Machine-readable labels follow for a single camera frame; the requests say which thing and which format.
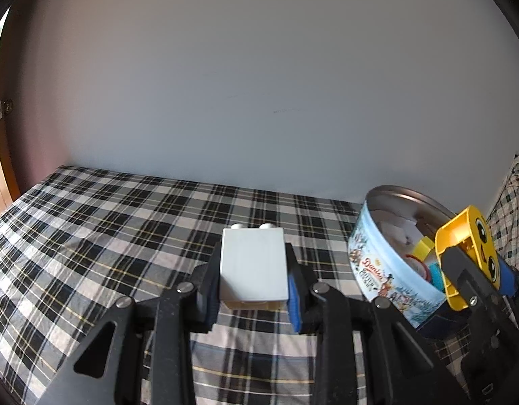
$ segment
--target pillow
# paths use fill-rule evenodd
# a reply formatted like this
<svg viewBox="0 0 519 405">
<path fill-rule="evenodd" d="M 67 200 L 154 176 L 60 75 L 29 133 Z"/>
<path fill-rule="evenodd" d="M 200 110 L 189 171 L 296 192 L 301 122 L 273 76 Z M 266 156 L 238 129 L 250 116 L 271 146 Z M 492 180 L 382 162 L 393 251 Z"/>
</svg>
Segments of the pillow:
<svg viewBox="0 0 519 405">
<path fill-rule="evenodd" d="M 513 160 L 488 224 L 498 254 L 519 270 L 519 155 Z"/>
</svg>

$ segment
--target tin can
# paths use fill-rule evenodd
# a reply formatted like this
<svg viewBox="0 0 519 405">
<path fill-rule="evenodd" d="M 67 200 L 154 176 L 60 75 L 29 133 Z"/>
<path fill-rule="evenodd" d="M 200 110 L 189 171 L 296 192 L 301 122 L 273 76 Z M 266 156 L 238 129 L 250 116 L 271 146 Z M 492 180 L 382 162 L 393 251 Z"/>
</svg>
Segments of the tin can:
<svg viewBox="0 0 519 405">
<path fill-rule="evenodd" d="M 420 224 L 435 235 L 455 214 L 430 197 L 404 187 L 380 186 L 366 195 L 348 241 L 349 263 L 366 299 L 383 296 L 419 328 L 444 304 L 445 293 L 420 276 L 385 239 L 380 216 Z"/>
</svg>

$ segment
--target yellow toy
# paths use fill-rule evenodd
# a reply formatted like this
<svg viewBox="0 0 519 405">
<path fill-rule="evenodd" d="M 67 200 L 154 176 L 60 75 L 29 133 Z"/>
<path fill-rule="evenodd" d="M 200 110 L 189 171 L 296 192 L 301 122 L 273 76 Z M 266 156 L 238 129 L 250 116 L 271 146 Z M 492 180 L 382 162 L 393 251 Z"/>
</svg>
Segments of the yellow toy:
<svg viewBox="0 0 519 405">
<path fill-rule="evenodd" d="M 440 266 L 442 254 L 447 248 L 455 246 L 461 248 L 475 262 L 492 282 L 494 288 L 499 289 L 498 254 L 495 251 L 486 219 L 476 207 L 469 206 L 436 233 L 436 253 Z M 443 272 L 441 275 L 450 307 L 454 311 L 467 308 L 467 303 L 458 290 Z"/>
</svg>

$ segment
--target bed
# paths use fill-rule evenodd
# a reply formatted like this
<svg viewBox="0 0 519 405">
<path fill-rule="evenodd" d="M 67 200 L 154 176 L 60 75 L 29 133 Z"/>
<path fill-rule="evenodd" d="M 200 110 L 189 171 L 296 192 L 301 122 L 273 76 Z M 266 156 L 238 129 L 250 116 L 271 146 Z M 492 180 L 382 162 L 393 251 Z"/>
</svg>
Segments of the bed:
<svg viewBox="0 0 519 405">
<path fill-rule="evenodd" d="M 360 297 L 346 252 L 358 211 L 342 201 L 62 166 L 0 216 L 0 377 L 18 403 L 34 404 L 118 297 L 146 300 L 186 280 L 236 222 L 283 227 L 299 261 Z M 198 403 L 309 402 L 315 338 L 293 334 L 287 312 L 222 307 L 213 331 L 191 341 Z M 145 403 L 148 368 L 147 352 Z"/>
</svg>

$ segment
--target plaid bedsheet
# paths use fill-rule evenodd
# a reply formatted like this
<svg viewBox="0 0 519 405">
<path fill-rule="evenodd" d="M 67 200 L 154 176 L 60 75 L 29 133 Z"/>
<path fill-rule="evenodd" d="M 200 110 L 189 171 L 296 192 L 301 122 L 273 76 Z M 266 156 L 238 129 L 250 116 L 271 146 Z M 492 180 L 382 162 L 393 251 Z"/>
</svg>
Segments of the plaid bedsheet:
<svg viewBox="0 0 519 405">
<path fill-rule="evenodd" d="M 186 280 L 236 222 L 283 227 L 299 261 L 360 296 L 346 248 L 359 207 L 63 166 L 0 217 L 0 376 L 34 404 L 118 297 L 146 300 Z M 286 311 L 222 307 L 213 331 L 191 340 L 199 404 L 309 402 L 315 338 L 293 334 Z M 148 353 L 144 365 L 149 403 Z"/>
<path fill-rule="evenodd" d="M 519 269 L 519 155 L 514 157 L 488 223 L 498 253 Z"/>
</svg>

